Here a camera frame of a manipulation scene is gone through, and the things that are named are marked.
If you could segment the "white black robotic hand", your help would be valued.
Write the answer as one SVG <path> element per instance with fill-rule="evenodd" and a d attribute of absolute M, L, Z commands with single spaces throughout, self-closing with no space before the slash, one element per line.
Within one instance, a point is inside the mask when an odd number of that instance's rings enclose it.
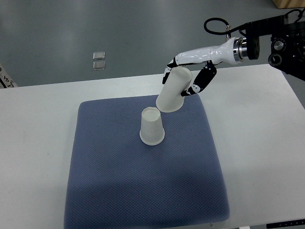
<path fill-rule="evenodd" d="M 198 73 L 189 88 L 181 92 L 181 96 L 189 96 L 200 93 L 215 77 L 217 70 L 215 65 L 220 62 L 236 64 L 234 52 L 235 38 L 230 38 L 220 46 L 198 48 L 176 55 L 167 65 L 163 74 L 162 84 L 165 84 L 174 67 L 204 63 L 205 66 Z"/>

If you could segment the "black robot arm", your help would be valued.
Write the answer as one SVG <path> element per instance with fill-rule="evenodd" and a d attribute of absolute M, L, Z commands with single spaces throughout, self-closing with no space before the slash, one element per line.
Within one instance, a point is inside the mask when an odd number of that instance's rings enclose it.
<path fill-rule="evenodd" d="M 239 31 L 243 35 L 234 42 L 234 57 L 238 61 L 258 59 L 259 39 L 270 35 L 270 66 L 304 80 L 305 21 L 301 20 L 304 11 L 294 9 L 284 15 L 248 22 L 232 29 L 232 32 Z"/>

